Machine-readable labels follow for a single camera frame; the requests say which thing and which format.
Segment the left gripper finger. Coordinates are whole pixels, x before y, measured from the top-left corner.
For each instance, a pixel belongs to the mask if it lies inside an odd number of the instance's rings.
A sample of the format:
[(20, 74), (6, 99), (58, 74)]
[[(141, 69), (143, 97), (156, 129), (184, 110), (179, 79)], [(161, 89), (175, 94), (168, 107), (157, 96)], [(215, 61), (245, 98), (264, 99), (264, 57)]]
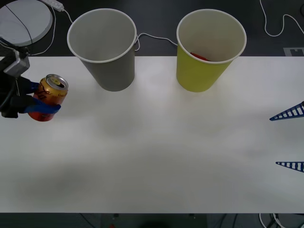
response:
[(40, 83), (28, 81), (25, 85), (26, 92), (36, 92), (39, 89)]
[(39, 99), (31, 97), (29, 99), (29, 103), (25, 107), (23, 113), (38, 112), (38, 113), (43, 113), (43, 114), (56, 114), (60, 108), (61, 108), (60, 104), (48, 105)]

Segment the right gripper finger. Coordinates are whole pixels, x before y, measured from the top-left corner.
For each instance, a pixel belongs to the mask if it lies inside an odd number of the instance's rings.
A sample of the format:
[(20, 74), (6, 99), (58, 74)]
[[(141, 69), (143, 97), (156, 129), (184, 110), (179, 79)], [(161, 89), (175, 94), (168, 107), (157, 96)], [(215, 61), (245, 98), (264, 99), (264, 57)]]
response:
[(277, 120), (284, 120), (284, 119), (301, 118), (303, 116), (304, 116), (304, 102), (301, 102), (301, 103), (271, 117), (269, 120), (277, 121)]
[(304, 171), (304, 162), (303, 161), (277, 161), (277, 165), (289, 168), (295, 171), (303, 172)]

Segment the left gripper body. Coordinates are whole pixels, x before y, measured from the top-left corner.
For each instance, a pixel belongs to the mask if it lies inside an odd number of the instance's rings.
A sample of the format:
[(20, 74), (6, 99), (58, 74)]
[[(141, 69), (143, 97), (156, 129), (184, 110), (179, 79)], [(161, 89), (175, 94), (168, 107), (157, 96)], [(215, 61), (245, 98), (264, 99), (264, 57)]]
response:
[(30, 81), (24, 77), (5, 76), (0, 82), (0, 113), (5, 118), (18, 118), (23, 114), (33, 92), (26, 92), (25, 85)]

